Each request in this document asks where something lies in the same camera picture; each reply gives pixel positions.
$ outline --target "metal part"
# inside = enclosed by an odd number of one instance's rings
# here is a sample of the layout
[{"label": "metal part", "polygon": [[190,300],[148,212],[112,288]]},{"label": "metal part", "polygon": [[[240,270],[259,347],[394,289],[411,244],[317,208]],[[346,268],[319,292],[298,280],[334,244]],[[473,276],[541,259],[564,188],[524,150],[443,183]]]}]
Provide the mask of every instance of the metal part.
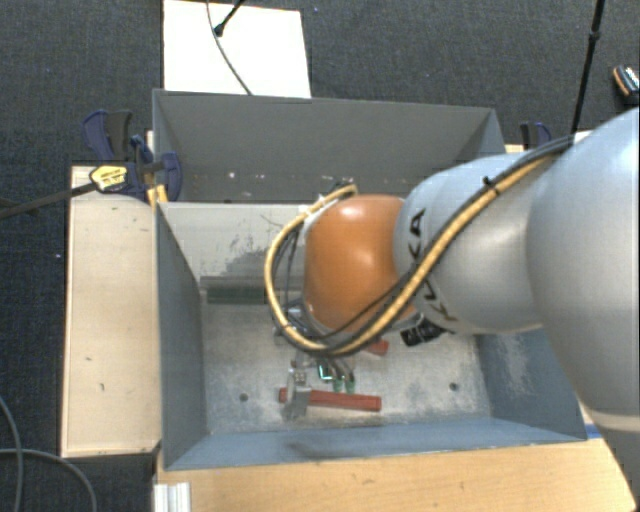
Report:
[{"label": "metal part", "polygon": [[287,378],[287,401],[282,409],[282,417],[285,420],[295,420],[307,414],[311,394],[311,386],[307,384],[308,366],[309,356],[297,350]]}]

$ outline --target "black pole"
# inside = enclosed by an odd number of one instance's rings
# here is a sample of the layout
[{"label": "black pole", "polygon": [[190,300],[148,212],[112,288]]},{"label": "black pole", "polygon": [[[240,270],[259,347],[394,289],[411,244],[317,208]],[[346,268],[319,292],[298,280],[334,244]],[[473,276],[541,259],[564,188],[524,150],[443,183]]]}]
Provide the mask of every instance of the black pole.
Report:
[{"label": "black pole", "polygon": [[580,92],[576,101],[576,109],[573,113],[573,123],[571,124],[571,133],[578,131],[580,123],[580,115],[582,114],[582,104],[584,103],[584,95],[587,92],[587,82],[589,81],[589,72],[591,71],[591,62],[593,54],[596,50],[596,42],[600,39],[600,22],[602,21],[602,12],[604,11],[604,1],[597,0],[596,10],[593,13],[593,21],[591,22],[591,33],[589,34],[589,46],[587,47],[587,56],[582,69],[582,79],[580,80]]}]

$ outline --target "red object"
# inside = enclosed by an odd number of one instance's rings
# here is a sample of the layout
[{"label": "red object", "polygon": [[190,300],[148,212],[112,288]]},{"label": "red object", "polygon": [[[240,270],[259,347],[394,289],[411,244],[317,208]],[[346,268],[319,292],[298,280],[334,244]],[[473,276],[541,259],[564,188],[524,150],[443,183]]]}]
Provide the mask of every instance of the red object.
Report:
[{"label": "red object", "polygon": [[365,350],[375,354],[376,356],[385,356],[389,351],[389,342],[387,340],[376,341],[369,345]]},{"label": "red object", "polygon": [[[281,404],[287,401],[287,388],[280,388],[278,401]],[[347,393],[333,393],[331,391],[312,389],[309,396],[309,405],[351,409],[354,411],[380,412],[382,409],[382,398],[374,395],[349,395]]]}]

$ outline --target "wooden board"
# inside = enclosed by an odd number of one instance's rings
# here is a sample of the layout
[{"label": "wooden board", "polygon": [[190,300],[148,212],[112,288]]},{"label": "wooden board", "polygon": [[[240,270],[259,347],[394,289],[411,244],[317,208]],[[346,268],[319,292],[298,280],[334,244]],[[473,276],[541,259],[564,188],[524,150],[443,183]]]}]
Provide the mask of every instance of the wooden board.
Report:
[{"label": "wooden board", "polygon": [[164,472],[193,512],[635,510],[602,439],[357,461]]},{"label": "wooden board", "polygon": [[[72,186],[90,168],[74,168]],[[60,452],[150,452],[160,440],[151,207],[97,192],[69,207]]]}]

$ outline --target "white paper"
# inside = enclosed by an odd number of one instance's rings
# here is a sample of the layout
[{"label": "white paper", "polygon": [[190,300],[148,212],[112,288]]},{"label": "white paper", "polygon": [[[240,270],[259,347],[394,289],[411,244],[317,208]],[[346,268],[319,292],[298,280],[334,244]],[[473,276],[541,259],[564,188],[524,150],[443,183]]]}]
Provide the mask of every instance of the white paper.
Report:
[{"label": "white paper", "polygon": [[[211,4],[214,26],[231,7]],[[311,97],[298,11],[240,7],[220,43],[253,94]],[[164,88],[245,94],[215,44],[204,2],[164,2]]]}]

